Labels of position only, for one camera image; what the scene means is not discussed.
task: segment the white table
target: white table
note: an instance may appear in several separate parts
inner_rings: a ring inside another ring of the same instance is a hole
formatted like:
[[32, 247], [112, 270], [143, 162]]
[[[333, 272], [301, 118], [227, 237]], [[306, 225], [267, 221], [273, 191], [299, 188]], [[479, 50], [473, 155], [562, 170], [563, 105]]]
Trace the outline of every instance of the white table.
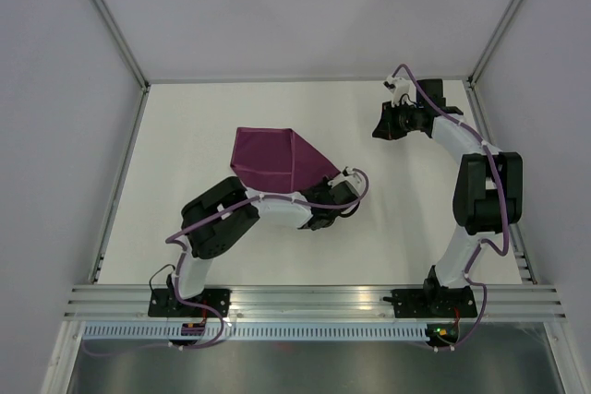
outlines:
[[[462, 82], [445, 81], [444, 93], [473, 125]], [[260, 221], [214, 260], [209, 284], [422, 283], [452, 237], [458, 167], [424, 134], [371, 137], [390, 97], [378, 81], [152, 86], [99, 283], [146, 283], [163, 264], [176, 263], [178, 248], [163, 240], [179, 230], [188, 201], [233, 175], [238, 126], [291, 127], [337, 168], [364, 170], [371, 186], [356, 215], [328, 229]], [[521, 282], [513, 255], [488, 250], [473, 279]]]

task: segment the white wall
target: white wall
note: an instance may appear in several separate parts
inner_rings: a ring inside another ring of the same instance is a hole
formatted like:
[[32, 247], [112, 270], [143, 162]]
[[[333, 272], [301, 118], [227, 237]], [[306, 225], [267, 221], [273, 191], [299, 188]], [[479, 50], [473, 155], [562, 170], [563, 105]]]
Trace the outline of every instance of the white wall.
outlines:
[[509, 0], [106, 0], [152, 81], [467, 75]]
[[526, 246], [591, 369], [590, 0], [526, 0], [480, 82], [494, 136], [524, 157]]
[[139, 89], [88, 0], [0, 0], [0, 391], [41, 387]]

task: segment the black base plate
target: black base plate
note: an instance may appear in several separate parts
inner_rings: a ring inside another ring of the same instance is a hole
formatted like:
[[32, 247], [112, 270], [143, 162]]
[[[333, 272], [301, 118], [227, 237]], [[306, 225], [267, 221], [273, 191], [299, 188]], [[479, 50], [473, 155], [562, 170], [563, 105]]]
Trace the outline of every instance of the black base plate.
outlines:
[[472, 290], [448, 291], [451, 292], [449, 297], [441, 295], [437, 302], [429, 305], [422, 289], [392, 290], [392, 299], [388, 302], [392, 303], [396, 318], [455, 318], [454, 308], [462, 318], [478, 315]]
[[[230, 309], [230, 290], [222, 290], [217, 288], [206, 288], [200, 295], [189, 299], [189, 302], [198, 304], [206, 304], [218, 311], [222, 316], [228, 315]], [[214, 315], [207, 311], [207, 317]], [[148, 317], [165, 317], [165, 318], [180, 318], [180, 317], [203, 317], [203, 312], [199, 308], [186, 306], [179, 303], [167, 289], [154, 290], [154, 294], [150, 299], [150, 307], [148, 308]]]

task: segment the purple cloth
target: purple cloth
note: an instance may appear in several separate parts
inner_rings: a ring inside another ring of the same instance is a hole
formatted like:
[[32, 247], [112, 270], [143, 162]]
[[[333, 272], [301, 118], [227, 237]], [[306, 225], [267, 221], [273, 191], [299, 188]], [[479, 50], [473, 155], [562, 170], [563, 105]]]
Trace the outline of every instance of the purple cloth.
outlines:
[[339, 170], [293, 129], [238, 128], [230, 167], [250, 188], [293, 193]]

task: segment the gray floor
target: gray floor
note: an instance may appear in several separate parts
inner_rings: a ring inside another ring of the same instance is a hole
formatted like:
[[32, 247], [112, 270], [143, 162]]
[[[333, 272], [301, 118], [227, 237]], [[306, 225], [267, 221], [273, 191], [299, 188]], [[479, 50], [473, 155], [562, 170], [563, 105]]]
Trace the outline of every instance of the gray floor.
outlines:
[[239, 341], [204, 351], [81, 354], [72, 380], [76, 394], [563, 392], [542, 330], [510, 326], [483, 326], [460, 350], [440, 354], [405, 343]]

